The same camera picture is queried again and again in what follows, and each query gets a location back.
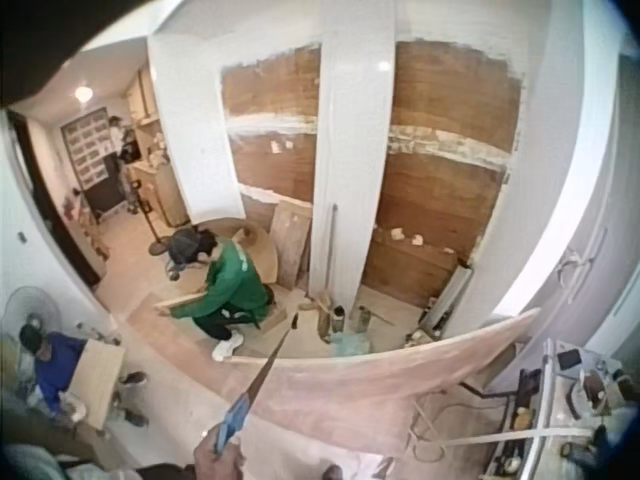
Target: person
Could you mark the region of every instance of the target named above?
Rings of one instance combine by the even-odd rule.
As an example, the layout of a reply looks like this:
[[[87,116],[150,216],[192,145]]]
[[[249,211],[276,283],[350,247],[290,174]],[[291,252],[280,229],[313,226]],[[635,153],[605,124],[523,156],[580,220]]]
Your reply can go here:
[[[125,146],[129,143],[127,140],[130,132],[123,127],[122,118],[113,115],[109,117],[109,133],[118,157],[117,167],[120,191],[127,201],[127,211],[135,215],[138,213],[138,201],[131,186],[131,179],[123,158],[126,154]]]
[[[174,232],[169,242],[171,261],[183,268],[200,263],[208,266],[205,296],[190,304],[160,309],[173,318],[191,317],[207,335],[219,340],[211,356],[216,361],[231,356],[244,342],[243,335],[229,325],[259,324],[273,303],[273,292],[262,284],[251,258],[232,240],[217,237],[209,230],[185,228]]]
[[[87,340],[69,337],[60,332],[43,335],[34,325],[23,325],[18,334],[21,345],[35,357],[36,383],[42,392],[45,403],[57,415],[71,417],[76,423],[81,419],[79,410],[82,405],[64,394],[71,385],[73,374],[80,361]],[[142,385],[147,381],[144,372],[133,372],[119,383],[123,387]],[[148,421],[145,416],[119,405],[126,421],[136,427],[144,427]]]

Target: fan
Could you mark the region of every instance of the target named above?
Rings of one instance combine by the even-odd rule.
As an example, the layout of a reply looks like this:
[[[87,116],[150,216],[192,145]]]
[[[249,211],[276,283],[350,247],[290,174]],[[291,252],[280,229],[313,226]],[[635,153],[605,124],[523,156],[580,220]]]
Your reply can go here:
[[[13,374],[18,382],[33,377],[33,357],[20,345],[18,335],[23,325],[30,323],[43,334],[61,330],[61,315],[51,296],[38,287],[20,287],[9,300],[2,317],[2,369]]]

